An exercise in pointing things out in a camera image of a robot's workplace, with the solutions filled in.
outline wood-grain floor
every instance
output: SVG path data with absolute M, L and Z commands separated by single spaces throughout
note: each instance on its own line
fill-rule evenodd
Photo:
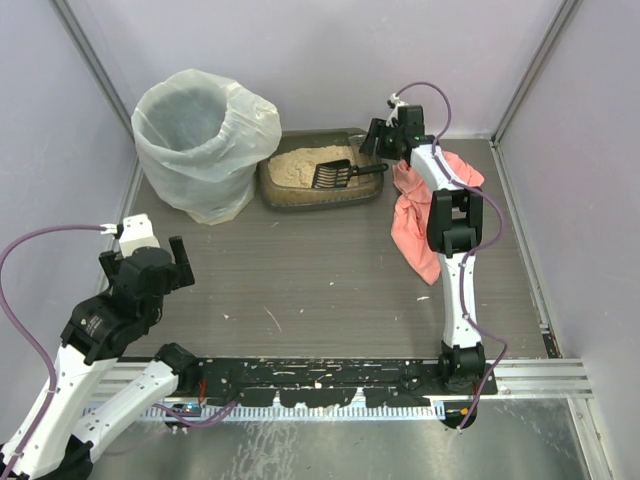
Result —
M 484 191 L 506 211 L 488 142 L 443 145 L 483 173 Z M 442 282 L 429 287 L 395 246 L 396 198 L 389 172 L 382 195 L 366 205 L 278 213 L 257 196 L 233 221 L 208 227 L 163 203 L 143 179 L 134 212 L 149 214 L 164 246 L 183 236 L 196 284 L 165 299 L 162 321 L 126 355 L 178 342 L 198 356 L 437 357 Z M 507 217 L 501 243 L 478 254 L 478 321 L 509 341 L 510 357 L 546 357 Z M 496 232 L 485 205 L 484 238 Z M 485 346 L 488 358 L 500 351 Z

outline litter scoop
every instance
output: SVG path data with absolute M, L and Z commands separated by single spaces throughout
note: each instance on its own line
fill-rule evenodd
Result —
M 316 171 L 313 174 L 311 188 L 345 188 L 351 177 L 385 172 L 388 169 L 389 165 L 386 163 L 358 167 L 357 165 L 351 165 L 351 162 L 346 158 L 333 162 L 319 163 L 316 165 Z

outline gray floor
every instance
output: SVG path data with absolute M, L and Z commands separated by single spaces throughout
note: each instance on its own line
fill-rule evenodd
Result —
M 444 147 L 484 174 L 484 190 L 506 210 L 488 142 Z M 178 342 L 199 356 L 437 357 L 442 282 L 429 287 L 395 246 L 396 198 L 389 172 L 382 196 L 366 205 L 285 214 L 255 198 L 233 221 L 208 227 L 164 204 L 144 180 L 134 212 L 149 214 L 165 246 L 184 237 L 196 285 L 166 298 L 162 322 L 127 355 Z M 496 231 L 487 205 L 484 238 Z M 509 341 L 509 356 L 546 357 L 510 220 L 476 265 L 479 322 Z M 485 345 L 489 358 L 500 351 Z
M 102 457 L 91 480 L 589 478 L 565 400 L 480 407 L 462 435 L 418 420 L 225 422 L 186 437 L 137 422 L 107 450 L 129 453 Z

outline pink towel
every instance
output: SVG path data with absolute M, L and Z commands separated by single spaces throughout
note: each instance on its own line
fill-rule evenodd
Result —
M 444 158 L 463 182 L 472 187 L 484 182 L 484 177 L 455 153 L 444 152 Z M 427 243 L 431 192 L 404 160 L 393 166 L 393 183 L 402 195 L 396 203 L 391 236 L 409 265 L 433 285 L 440 276 L 440 264 Z

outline trash bin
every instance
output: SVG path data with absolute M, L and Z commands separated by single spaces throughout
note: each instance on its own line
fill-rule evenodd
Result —
M 131 121 L 158 196 L 209 225 L 233 219 L 249 203 L 256 164 L 282 136 L 273 104 L 235 80 L 198 70 L 151 88 Z

